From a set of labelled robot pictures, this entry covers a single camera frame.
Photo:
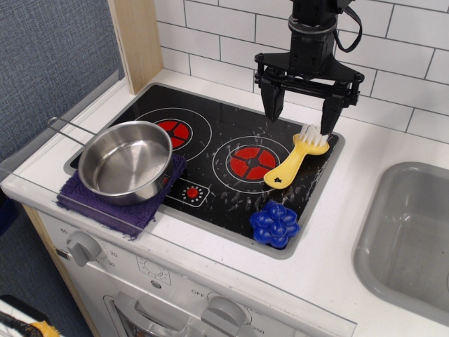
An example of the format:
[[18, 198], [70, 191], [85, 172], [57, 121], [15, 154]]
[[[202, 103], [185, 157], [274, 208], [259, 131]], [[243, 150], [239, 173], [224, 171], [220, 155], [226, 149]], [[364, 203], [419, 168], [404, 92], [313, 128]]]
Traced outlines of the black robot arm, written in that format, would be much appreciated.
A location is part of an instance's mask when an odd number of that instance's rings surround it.
[[349, 53], [362, 36], [357, 35], [350, 47], [342, 46], [337, 33], [342, 13], [361, 23], [348, 1], [294, 1], [288, 19], [290, 50], [255, 56], [255, 83], [270, 120], [279, 118], [286, 91], [321, 98], [321, 134], [326, 136], [333, 132], [343, 109], [357, 104], [364, 75], [337, 61], [333, 49]]

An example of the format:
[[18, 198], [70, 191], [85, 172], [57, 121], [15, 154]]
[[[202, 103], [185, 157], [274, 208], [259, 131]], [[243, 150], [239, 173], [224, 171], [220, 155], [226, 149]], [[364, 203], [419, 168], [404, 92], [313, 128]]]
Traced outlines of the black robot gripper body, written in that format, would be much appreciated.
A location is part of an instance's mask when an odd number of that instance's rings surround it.
[[358, 88], [364, 76], [338, 62], [333, 55], [334, 45], [344, 53], [358, 46], [363, 26], [360, 20], [356, 23], [358, 35], [350, 47], [344, 48], [338, 37], [336, 20], [315, 27], [299, 20], [289, 20], [290, 50], [286, 53], [258, 53], [255, 56], [255, 83], [260, 88], [262, 81], [269, 81], [284, 91], [323, 99], [339, 95], [343, 97], [344, 106], [356, 105]]

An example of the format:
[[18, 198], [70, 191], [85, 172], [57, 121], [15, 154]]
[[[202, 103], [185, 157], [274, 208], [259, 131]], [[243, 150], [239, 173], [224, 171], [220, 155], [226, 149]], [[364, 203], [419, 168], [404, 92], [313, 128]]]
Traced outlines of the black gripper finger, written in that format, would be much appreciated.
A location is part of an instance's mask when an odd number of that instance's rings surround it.
[[333, 132], [343, 110], [343, 97], [332, 95], [323, 101], [321, 117], [321, 135], [327, 136]]
[[285, 91], [269, 81], [262, 81], [260, 90], [266, 117], [276, 121], [283, 111]]

